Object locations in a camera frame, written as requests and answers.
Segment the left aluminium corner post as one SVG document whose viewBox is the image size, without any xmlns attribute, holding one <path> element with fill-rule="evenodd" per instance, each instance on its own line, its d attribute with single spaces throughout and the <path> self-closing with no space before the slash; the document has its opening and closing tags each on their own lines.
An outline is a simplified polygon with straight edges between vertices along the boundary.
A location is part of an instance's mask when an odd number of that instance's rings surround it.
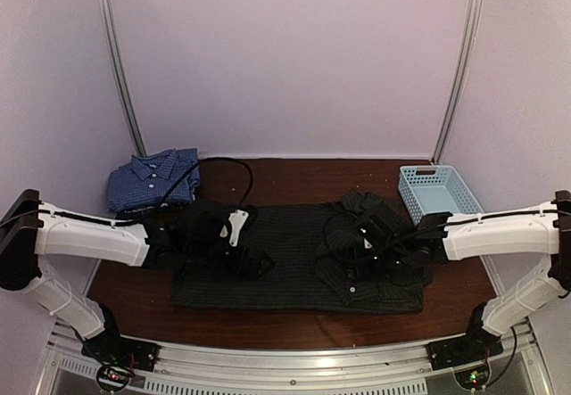
<svg viewBox="0 0 571 395">
<path fill-rule="evenodd" d="M 112 76 L 126 120 L 128 133 L 137 156 L 145 157 L 146 148 L 128 87 L 128 79 L 120 51 L 119 36 L 113 16 L 112 0 L 98 0 L 98 3 L 102 16 L 103 33 L 111 61 Z"/>
</svg>

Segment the right aluminium corner post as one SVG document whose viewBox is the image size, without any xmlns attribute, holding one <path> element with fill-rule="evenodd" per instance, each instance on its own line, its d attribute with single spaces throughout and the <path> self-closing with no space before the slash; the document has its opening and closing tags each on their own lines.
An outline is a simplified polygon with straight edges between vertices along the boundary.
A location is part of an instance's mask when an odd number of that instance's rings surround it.
<svg viewBox="0 0 571 395">
<path fill-rule="evenodd" d="M 460 40 L 459 56 L 443 116 L 443 122 L 431 158 L 431 162 L 435 164 L 440 164 L 443 161 L 446 145 L 451 135 L 463 88 L 468 78 L 469 63 L 476 42 L 483 4 L 484 0 L 468 0 L 465 23 Z"/>
</svg>

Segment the light blue perforated plastic basket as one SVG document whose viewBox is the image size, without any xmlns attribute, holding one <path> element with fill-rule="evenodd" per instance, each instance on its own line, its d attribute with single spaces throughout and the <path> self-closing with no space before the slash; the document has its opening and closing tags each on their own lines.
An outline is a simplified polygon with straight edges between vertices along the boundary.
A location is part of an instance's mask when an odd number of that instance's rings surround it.
<svg viewBox="0 0 571 395">
<path fill-rule="evenodd" d="M 416 225 L 426 214 L 474 214 L 482 207 L 452 166 L 401 166 L 398 192 Z"/>
</svg>

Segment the aluminium front rail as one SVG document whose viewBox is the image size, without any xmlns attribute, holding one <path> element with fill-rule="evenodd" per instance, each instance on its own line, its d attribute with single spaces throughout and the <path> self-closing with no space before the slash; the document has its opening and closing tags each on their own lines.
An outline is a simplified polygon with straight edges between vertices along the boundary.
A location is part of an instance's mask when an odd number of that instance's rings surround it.
<svg viewBox="0 0 571 395">
<path fill-rule="evenodd" d="M 118 394 L 555 394 L 529 323 L 518 324 L 516 355 L 485 391 L 464 390 L 456 367 L 435 370 L 430 342 L 336 350 L 230 350 L 169 342 L 151 372 L 136 371 Z M 31 394 L 106 394 L 100 364 L 81 355 L 70 327 L 56 321 Z"/>
</svg>

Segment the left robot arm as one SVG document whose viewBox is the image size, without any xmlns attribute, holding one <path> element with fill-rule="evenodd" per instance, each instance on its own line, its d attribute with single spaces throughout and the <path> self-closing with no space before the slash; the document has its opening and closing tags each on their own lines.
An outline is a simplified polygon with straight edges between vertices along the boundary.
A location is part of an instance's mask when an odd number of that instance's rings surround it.
<svg viewBox="0 0 571 395">
<path fill-rule="evenodd" d="M 22 292 L 75 331 L 86 351 L 106 363 L 129 353 L 113 313 L 76 292 L 50 267 L 51 255 L 113 261 L 130 267 L 193 270 L 257 281 L 275 266 L 267 252 L 240 239 L 253 208 L 209 210 L 192 203 L 165 223 L 153 213 L 133 220 L 75 214 L 24 191 L 1 220 L 1 287 Z"/>
</svg>

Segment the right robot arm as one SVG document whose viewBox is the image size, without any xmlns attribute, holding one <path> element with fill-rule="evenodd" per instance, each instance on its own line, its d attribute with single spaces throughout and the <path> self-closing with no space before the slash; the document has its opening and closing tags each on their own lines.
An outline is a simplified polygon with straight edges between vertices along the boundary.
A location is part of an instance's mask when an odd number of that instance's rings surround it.
<svg viewBox="0 0 571 395">
<path fill-rule="evenodd" d="M 570 193 L 520 210 L 428 213 L 408 226 L 387 205 L 355 224 L 361 241 L 338 258 L 351 279 L 391 274 L 472 257 L 537 253 L 541 259 L 503 294 L 472 311 L 464 334 L 427 346 L 432 368 L 465 365 L 502 353 L 501 336 L 570 292 Z"/>
</svg>

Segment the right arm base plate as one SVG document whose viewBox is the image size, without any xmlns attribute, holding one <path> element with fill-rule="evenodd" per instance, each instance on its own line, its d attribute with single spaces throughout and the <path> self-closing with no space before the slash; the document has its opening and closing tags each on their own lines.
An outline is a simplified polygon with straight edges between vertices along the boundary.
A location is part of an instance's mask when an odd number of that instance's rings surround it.
<svg viewBox="0 0 571 395">
<path fill-rule="evenodd" d="M 466 391 L 484 389 L 492 380 L 492 357 L 504 349 L 501 341 L 470 342 L 466 335 L 430 342 L 427 353 L 434 371 L 450 368 L 456 384 Z"/>
</svg>

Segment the aluminium corner post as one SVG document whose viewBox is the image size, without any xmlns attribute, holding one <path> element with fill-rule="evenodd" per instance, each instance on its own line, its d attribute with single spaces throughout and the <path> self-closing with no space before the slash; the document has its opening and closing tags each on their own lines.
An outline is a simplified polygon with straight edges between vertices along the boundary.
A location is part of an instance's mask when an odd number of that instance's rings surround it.
<svg viewBox="0 0 571 395">
<path fill-rule="evenodd" d="M 431 162 L 435 164 L 440 164 L 443 161 L 446 145 L 451 135 L 463 88 L 468 78 L 469 63 L 476 42 L 483 4 L 484 0 L 468 0 L 465 23 L 460 40 L 459 56 L 443 116 L 443 122 L 431 158 Z"/>
<path fill-rule="evenodd" d="M 120 51 L 119 36 L 113 16 L 112 0 L 98 0 L 98 3 L 102 16 L 103 33 L 111 61 L 112 76 L 126 120 L 128 133 L 137 156 L 145 157 L 146 148 L 128 87 L 128 79 Z"/>
</svg>

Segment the blue checked shirt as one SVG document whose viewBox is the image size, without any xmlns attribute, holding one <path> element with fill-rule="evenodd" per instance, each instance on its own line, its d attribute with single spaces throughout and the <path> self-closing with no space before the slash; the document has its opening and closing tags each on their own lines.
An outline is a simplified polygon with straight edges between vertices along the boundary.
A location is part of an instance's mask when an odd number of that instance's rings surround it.
<svg viewBox="0 0 571 395">
<path fill-rule="evenodd" d="M 155 205 L 197 162 L 195 148 L 168 149 L 147 157 L 132 156 L 129 163 L 109 175 L 109 210 L 121 213 Z"/>
</svg>

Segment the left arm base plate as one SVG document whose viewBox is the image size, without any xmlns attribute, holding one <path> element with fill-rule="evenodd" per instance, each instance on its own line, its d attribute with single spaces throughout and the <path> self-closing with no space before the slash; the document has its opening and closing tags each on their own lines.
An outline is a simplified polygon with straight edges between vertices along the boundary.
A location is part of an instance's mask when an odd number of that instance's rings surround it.
<svg viewBox="0 0 571 395">
<path fill-rule="evenodd" d="M 136 371 L 152 372 L 160 349 L 155 343 L 129 338 L 122 338 L 118 345 L 109 349 L 97 347 L 93 340 L 82 341 L 81 344 L 81 354 L 99 364 L 95 382 L 108 393 L 126 389 L 137 376 Z"/>
</svg>

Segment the black pinstriped long sleeve shirt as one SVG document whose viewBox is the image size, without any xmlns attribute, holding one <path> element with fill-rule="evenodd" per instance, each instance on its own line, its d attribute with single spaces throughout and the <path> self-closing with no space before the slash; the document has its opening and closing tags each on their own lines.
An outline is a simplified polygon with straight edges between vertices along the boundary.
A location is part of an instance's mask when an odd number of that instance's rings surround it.
<svg viewBox="0 0 571 395">
<path fill-rule="evenodd" d="M 424 286 L 355 283 L 341 269 L 341 249 L 362 239 L 354 227 L 357 218 L 379 205 L 408 221 L 386 199 L 355 190 L 338 202 L 262 206 L 241 242 L 267 252 L 275 268 L 255 282 L 201 278 L 181 268 L 173 279 L 170 302 L 189 309 L 418 312 L 424 307 Z"/>
</svg>

